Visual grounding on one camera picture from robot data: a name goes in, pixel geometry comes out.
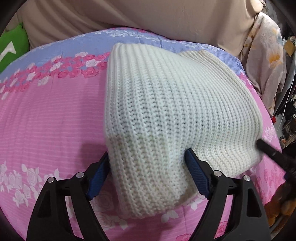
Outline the person's right hand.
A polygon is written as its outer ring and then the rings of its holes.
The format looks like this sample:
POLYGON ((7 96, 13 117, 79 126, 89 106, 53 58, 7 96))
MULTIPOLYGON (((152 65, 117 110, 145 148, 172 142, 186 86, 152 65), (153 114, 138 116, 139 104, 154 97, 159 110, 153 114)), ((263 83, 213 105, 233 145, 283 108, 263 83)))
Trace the person's right hand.
POLYGON ((282 196, 276 196, 274 194, 271 201, 264 206, 270 227, 275 224, 276 219, 280 215, 282 216, 281 221, 276 226, 276 230, 283 228, 295 210, 295 199, 285 200, 284 202, 282 200, 282 196))

